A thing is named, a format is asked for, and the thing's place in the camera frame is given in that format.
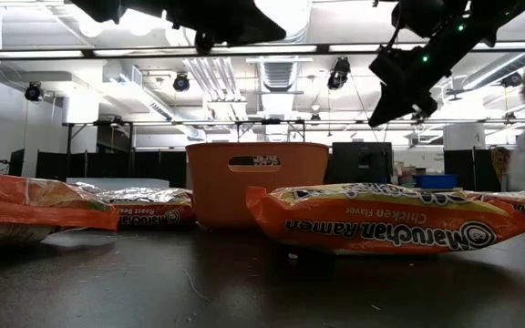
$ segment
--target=cable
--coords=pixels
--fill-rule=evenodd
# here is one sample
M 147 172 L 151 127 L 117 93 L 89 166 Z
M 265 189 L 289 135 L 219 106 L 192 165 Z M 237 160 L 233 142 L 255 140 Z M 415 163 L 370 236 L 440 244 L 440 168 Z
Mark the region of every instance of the cable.
M 26 122 L 24 124 L 24 149 L 26 149 L 26 143 L 27 143 L 27 120 L 28 120 L 28 111 L 29 111 L 29 101 L 26 100 Z
M 54 111 L 56 110 L 56 94 L 54 94 L 54 99 L 52 99 L 52 118 L 50 119 L 50 123 L 54 124 Z
M 394 34 L 390 38 L 390 41 L 388 41 L 388 44 L 386 45 L 387 50 L 391 49 L 392 45 L 398 39 L 398 33 L 400 32 L 400 20 L 402 19 L 402 1 L 403 0 L 398 0 L 398 19 L 396 21 L 396 29 L 394 30 Z
M 368 118 L 368 112 L 365 110 L 364 101 L 362 101 L 362 96 L 360 96 L 360 92 L 357 90 L 357 84 L 355 83 L 354 76 L 350 74 L 350 77 L 352 78 L 352 83 L 354 83 L 354 90 L 355 94 L 357 95 L 357 98 L 360 100 L 360 105 L 362 105 L 362 109 L 364 110 L 365 118 Z M 378 142 L 378 135 L 374 131 L 373 128 L 371 128 L 372 133 L 374 133 L 374 138 L 376 138 L 376 142 Z
M 390 125 L 390 122 L 386 123 L 386 128 L 384 129 L 384 141 L 382 142 L 386 142 L 386 134 L 388 133 L 388 125 Z

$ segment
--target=black partition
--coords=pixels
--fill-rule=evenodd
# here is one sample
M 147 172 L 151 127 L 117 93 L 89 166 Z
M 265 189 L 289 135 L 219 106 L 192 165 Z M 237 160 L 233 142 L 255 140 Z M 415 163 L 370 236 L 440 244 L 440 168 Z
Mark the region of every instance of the black partition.
M 334 142 L 325 183 L 390 183 L 392 144 L 389 142 Z
M 501 191 L 489 149 L 445 150 L 445 174 L 457 176 L 458 186 L 472 191 Z
M 158 151 L 142 151 L 134 153 L 135 178 L 155 178 L 160 172 L 160 153 Z
M 185 151 L 160 152 L 160 177 L 170 182 L 170 187 L 186 188 L 187 155 Z
M 173 188 L 185 188 L 185 151 L 62 154 L 38 151 L 36 177 L 69 178 L 145 178 L 164 179 Z
M 67 154 L 38 151 L 36 178 L 66 181 Z
M 82 175 L 74 175 L 71 171 L 71 176 L 86 178 L 129 177 L 129 154 L 127 153 L 87 153 L 86 162 L 86 174 L 83 172 Z

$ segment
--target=ceiling duct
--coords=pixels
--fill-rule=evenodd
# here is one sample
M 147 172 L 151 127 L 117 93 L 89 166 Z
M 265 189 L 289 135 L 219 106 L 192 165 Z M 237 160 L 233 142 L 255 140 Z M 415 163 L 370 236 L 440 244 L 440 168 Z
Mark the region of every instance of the ceiling duct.
M 130 78 L 126 74 L 118 73 L 118 71 L 126 71 L 126 69 L 123 69 L 121 66 L 118 66 L 117 72 L 110 71 L 107 66 L 105 66 L 104 68 L 105 69 L 103 75 L 105 78 L 107 78 L 111 83 L 126 87 L 126 94 L 128 96 L 134 96 L 141 104 L 143 104 L 143 106 L 149 109 L 150 113 L 156 114 L 157 118 L 168 121 L 171 121 L 173 119 L 191 119 L 184 118 L 181 116 L 177 116 L 175 118 L 173 115 L 173 110 L 171 110 L 170 106 L 162 102 L 160 98 L 156 96 L 153 92 L 143 87 L 143 75 L 138 68 L 130 67 Z M 175 127 L 181 132 L 183 132 L 189 140 L 206 140 L 206 133 L 203 129 L 198 129 L 191 126 Z
M 487 86 L 524 67 L 525 52 L 507 54 L 466 77 L 462 82 L 462 90 L 471 91 Z
M 305 43 L 311 18 L 311 0 L 291 0 L 287 3 L 281 0 L 258 0 L 257 6 L 287 31 L 287 37 L 282 44 Z M 291 91 L 299 74 L 299 63 L 296 57 L 286 57 L 283 62 L 262 62 L 259 64 L 261 91 L 269 92 L 261 95 L 261 105 L 267 118 L 286 118 L 293 109 L 294 94 Z M 271 141 L 277 140 L 277 135 L 287 139 L 288 126 L 268 126 L 266 135 Z

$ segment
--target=fluorescent light fixture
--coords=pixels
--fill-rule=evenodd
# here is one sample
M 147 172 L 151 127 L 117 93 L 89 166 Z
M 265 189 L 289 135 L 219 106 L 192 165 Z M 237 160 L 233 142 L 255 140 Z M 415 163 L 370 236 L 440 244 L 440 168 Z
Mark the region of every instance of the fluorescent light fixture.
M 426 144 L 429 144 L 429 143 L 431 143 L 431 142 L 433 142 L 435 140 L 438 140 L 440 138 L 443 138 L 443 134 L 440 134 L 440 135 L 438 135 L 436 137 L 430 138 L 429 140 L 426 140 L 426 141 L 423 141 L 423 142 L 426 143 Z
M 491 75 L 493 75 L 494 73 L 498 72 L 503 67 L 506 67 L 507 65 L 509 65 L 509 64 L 515 62 L 516 60 L 522 58 L 523 56 L 525 56 L 525 52 L 521 53 L 521 54 L 518 54 L 517 56 L 514 56 L 512 59 L 508 60 L 505 63 L 502 63 L 498 67 L 495 67 L 494 69 L 490 70 L 488 73 L 486 73 L 486 74 L 482 75 L 481 77 L 478 77 L 478 78 L 474 79 L 473 81 L 467 83 L 465 86 L 463 86 L 463 89 L 464 90 L 471 90 L 471 89 L 476 88 L 478 86 L 478 84 L 483 82 L 486 78 L 488 78 Z
M 233 54 L 289 54 L 289 53 L 314 53 L 317 46 L 309 45 L 273 45 L 273 46 L 235 46 L 215 47 L 211 50 L 213 55 Z
M 363 44 L 363 45 L 332 45 L 329 46 L 329 52 L 366 52 L 375 53 L 381 44 Z M 402 50 L 410 50 L 415 46 L 425 46 L 421 43 L 410 43 L 410 44 L 394 44 L 394 48 Z
M 504 132 L 504 131 L 508 131 L 508 130 L 511 130 L 511 129 L 515 129 L 515 128 L 521 128 L 525 126 L 524 123 L 516 123 L 516 124 L 512 124 L 510 125 L 509 127 L 505 127 L 503 129 L 500 129 L 500 130 L 497 130 L 497 131 L 493 131 L 493 132 L 490 132 L 490 133 L 486 133 L 485 136 L 491 136 L 491 135 L 494 135 L 496 133 L 500 133 L 500 132 Z
M 118 77 L 120 77 L 123 81 L 127 83 L 130 82 L 129 78 L 126 77 L 123 73 L 119 74 Z
M 196 56 L 198 52 L 193 47 L 170 47 L 161 49 L 143 49 L 143 48 L 129 48 L 129 49 L 109 49 L 109 50 L 93 50 L 95 56 L 98 57 L 114 57 L 114 56 Z
M 64 1 L 37 1 L 37 0 L 21 0 L 21 1 L 13 1 L 13 0 L 7 0 L 7 1 L 0 1 L 0 7 L 29 7 L 29 6 L 60 6 L 65 5 Z
M 433 148 L 433 149 L 442 149 L 444 145 L 415 145 L 415 146 L 403 146 L 403 145 L 392 145 L 393 149 L 420 149 L 420 148 Z
M 80 50 L 49 50 L 49 51 L 0 51 L 1 59 L 21 58 L 78 58 L 83 57 Z
M 247 64 L 265 64 L 265 63 L 309 63 L 313 62 L 314 59 L 311 57 L 258 57 L 258 58 L 246 58 Z
M 480 43 L 473 47 L 473 50 L 488 50 L 488 49 L 492 49 L 493 51 L 525 49 L 525 41 L 511 41 L 511 42 L 498 41 L 494 47 L 489 47 L 489 46 L 486 46 L 485 44 Z
M 425 46 L 424 43 L 397 43 L 394 44 L 394 48 L 402 50 L 410 50 L 415 46 Z M 329 52 L 332 53 L 375 53 L 382 44 L 360 44 L 360 45 L 331 45 L 329 46 Z M 499 52 L 500 50 L 516 50 L 525 49 L 525 41 L 511 41 L 511 42 L 497 42 L 494 47 L 486 46 L 485 44 L 477 44 L 473 47 L 472 51 L 487 51 Z
M 175 147 L 135 147 L 135 150 L 173 150 L 173 149 L 185 149 L 185 146 Z
M 171 127 L 171 122 L 133 122 L 136 127 Z

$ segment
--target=small debris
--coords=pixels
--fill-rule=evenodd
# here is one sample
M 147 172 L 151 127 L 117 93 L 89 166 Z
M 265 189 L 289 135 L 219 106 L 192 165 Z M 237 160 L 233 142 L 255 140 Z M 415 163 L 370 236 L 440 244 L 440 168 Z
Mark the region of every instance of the small debris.
M 210 300 L 202 295 L 200 292 L 198 292 L 198 290 L 196 289 L 196 286 L 193 285 L 193 280 L 191 279 L 191 276 L 190 274 L 183 268 L 181 268 L 181 270 L 183 271 L 183 273 L 186 275 L 186 278 L 188 278 L 188 283 L 190 284 L 190 287 L 191 287 L 191 290 L 196 294 L 198 295 L 201 299 L 203 299 L 204 301 L 206 302 L 210 302 Z

